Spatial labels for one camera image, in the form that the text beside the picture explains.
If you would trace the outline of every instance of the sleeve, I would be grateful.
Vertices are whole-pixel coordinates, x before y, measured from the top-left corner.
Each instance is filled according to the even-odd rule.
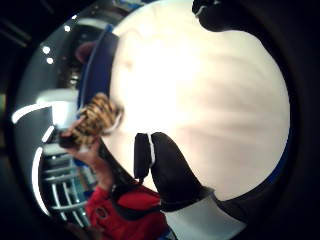
[[[136,210],[145,210],[154,207],[158,205],[159,202],[159,195],[144,186],[140,186],[126,193],[119,199],[120,205]]]
[[[97,206],[103,205],[106,199],[109,198],[109,192],[97,186],[85,205],[87,216],[92,220],[92,214]]]

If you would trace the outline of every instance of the white surface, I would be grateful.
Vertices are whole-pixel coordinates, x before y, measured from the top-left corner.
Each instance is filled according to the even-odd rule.
[[[257,38],[209,32],[191,6],[155,2],[114,30],[121,38],[111,98],[125,114],[104,141],[132,173],[135,134],[162,131],[202,184],[226,200],[256,187],[278,163],[289,130],[288,94]],[[145,185],[155,189],[150,176]]]
[[[165,215],[177,238],[183,240],[227,240],[246,226],[221,211],[210,197]]]

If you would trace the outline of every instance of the hand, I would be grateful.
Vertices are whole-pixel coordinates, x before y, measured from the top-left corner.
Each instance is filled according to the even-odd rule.
[[[62,137],[69,137],[72,134],[72,130],[81,122],[83,121],[83,118],[80,118],[79,120],[75,121],[67,131],[61,133]],[[84,162],[85,164],[91,166],[96,161],[100,160],[99,157],[99,150],[100,147],[100,138],[96,137],[91,144],[91,146],[86,151],[82,151],[81,149],[77,147],[72,148],[65,148],[66,152],[71,154],[74,158]]]
[[[67,153],[71,154],[74,158],[84,162],[85,164],[92,166],[97,161],[100,161],[99,150],[100,147],[100,139],[96,138],[92,145],[86,151],[82,151],[78,148],[65,148]]]

